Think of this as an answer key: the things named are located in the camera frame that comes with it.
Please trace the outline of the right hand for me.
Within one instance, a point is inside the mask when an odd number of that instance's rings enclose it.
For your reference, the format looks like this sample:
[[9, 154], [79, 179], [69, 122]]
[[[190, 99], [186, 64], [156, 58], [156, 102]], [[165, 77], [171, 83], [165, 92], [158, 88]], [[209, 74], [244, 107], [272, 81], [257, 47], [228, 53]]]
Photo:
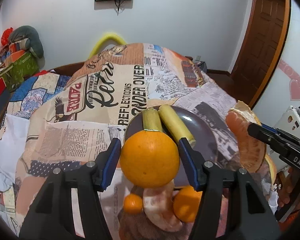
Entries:
[[[290, 194], [294, 189], [295, 183], [292, 180], [292, 176], [297, 174], [293, 167], [290, 167], [288, 170], [289, 175], [286, 177], [285, 182], [283, 183], [283, 187], [278, 191], [278, 205], [279, 207], [283, 207], [285, 204], [288, 204], [290, 201]], [[297, 210], [300, 210], [300, 201], [295, 207]]]

